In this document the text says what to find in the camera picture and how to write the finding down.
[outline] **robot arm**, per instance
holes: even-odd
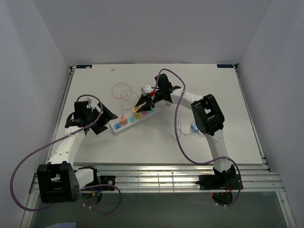
[[[68,137],[61,141],[48,163],[39,165],[37,169],[40,197],[44,203],[75,202],[78,199],[80,189],[88,184],[99,184],[95,167],[87,166],[77,171],[73,170],[78,148],[89,129],[83,129],[71,135],[76,130],[86,127],[96,120],[99,111],[92,107],[90,99],[75,102],[74,108],[75,112],[66,120],[65,135]],[[102,110],[98,121],[91,126],[95,134],[106,130],[105,125],[110,120],[117,118],[104,105]]]
[[[165,100],[177,104],[183,90],[179,86],[172,86],[165,74],[161,74],[158,81],[158,90],[155,93],[147,85],[141,88],[142,95],[136,106],[141,107],[137,112],[149,111],[155,107],[155,103]],[[198,129],[205,135],[212,157],[228,157],[223,137],[224,115],[213,95],[201,96],[184,92],[180,105],[193,112]],[[214,186],[227,186],[236,178],[235,167],[228,159],[220,159],[213,162],[214,178],[207,180],[210,188]]]

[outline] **white wall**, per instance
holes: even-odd
[[[266,159],[279,171],[304,227],[304,2],[272,2],[240,62],[240,77]]]
[[[17,163],[50,141],[68,78],[68,66],[31,0],[0,0],[0,227],[19,227],[23,210],[10,196]],[[15,192],[27,191],[46,151],[20,168]]]
[[[69,66],[237,63],[271,0],[34,0]]]

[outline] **white board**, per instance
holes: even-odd
[[[93,65],[89,69],[76,69],[66,99],[57,137],[63,136],[67,116],[74,111],[74,101],[82,94],[92,94],[101,99],[114,114],[122,115],[124,108],[136,104],[136,96],[121,102],[114,98],[111,90],[114,84],[128,83],[140,93],[143,85],[155,85],[154,77],[160,69],[168,68],[177,73],[186,84],[186,91],[198,95],[213,94],[225,116],[224,138],[229,156],[239,164],[261,164],[256,138],[233,68],[217,68],[217,65],[197,64],[137,64],[137,65]],[[167,74],[172,85],[181,85],[179,80]],[[120,95],[124,88],[116,87]],[[175,105],[159,102],[162,111],[155,117],[119,135],[110,130],[95,135],[89,131],[76,155],[78,163],[102,164],[189,164],[181,154],[173,134]],[[178,120],[185,133],[193,122],[192,111],[180,107]],[[197,162],[212,159],[207,140],[204,137],[181,136],[185,152]]]

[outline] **yellow switch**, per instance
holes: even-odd
[[[140,113],[134,113],[134,117],[136,120],[139,120],[142,117],[142,115]]]
[[[132,108],[132,112],[135,114],[135,113],[137,113],[138,109],[139,109],[139,107]]]

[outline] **white power strip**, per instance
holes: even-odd
[[[134,127],[134,126],[140,124],[141,122],[143,122],[147,119],[150,119],[151,117],[155,116],[158,113],[160,113],[160,108],[154,108],[151,111],[141,112],[141,113],[133,113],[132,111],[130,111],[128,113],[124,113],[123,115],[124,116],[126,115],[128,118],[128,123],[121,125],[119,119],[111,120],[109,122],[111,131],[114,134],[119,134],[131,127]]]

